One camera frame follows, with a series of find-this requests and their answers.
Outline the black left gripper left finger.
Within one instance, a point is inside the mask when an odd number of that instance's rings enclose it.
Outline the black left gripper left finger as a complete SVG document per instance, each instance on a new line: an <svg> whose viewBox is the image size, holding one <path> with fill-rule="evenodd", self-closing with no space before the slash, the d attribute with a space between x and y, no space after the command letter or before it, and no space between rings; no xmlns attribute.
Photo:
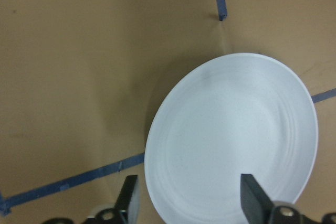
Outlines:
<svg viewBox="0 0 336 224"><path fill-rule="evenodd" d="M137 223L139 215L139 178L129 175L125 178L117 201L113 207L100 210L86 223Z"/></svg>

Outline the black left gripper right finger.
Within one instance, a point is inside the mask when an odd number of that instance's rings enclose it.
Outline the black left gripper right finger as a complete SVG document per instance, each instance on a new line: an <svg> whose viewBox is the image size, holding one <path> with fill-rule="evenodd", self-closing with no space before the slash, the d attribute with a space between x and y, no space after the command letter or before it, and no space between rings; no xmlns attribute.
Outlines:
<svg viewBox="0 0 336 224"><path fill-rule="evenodd" d="M240 205L248 223L309 223L307 217L287 205L275 205L252 174L240 176Z"/></svg>

